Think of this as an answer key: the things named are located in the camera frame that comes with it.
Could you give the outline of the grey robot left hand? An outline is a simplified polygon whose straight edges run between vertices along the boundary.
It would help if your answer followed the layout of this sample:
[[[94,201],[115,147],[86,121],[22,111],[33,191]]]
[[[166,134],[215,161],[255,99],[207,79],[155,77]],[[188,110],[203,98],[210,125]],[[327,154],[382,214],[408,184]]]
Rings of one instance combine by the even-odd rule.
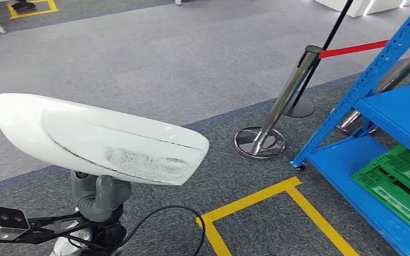
[[[70,180],[75,206],[84,217],[94,222],[107,221],[132,194],[131,183],[109,175],[70,171]]]

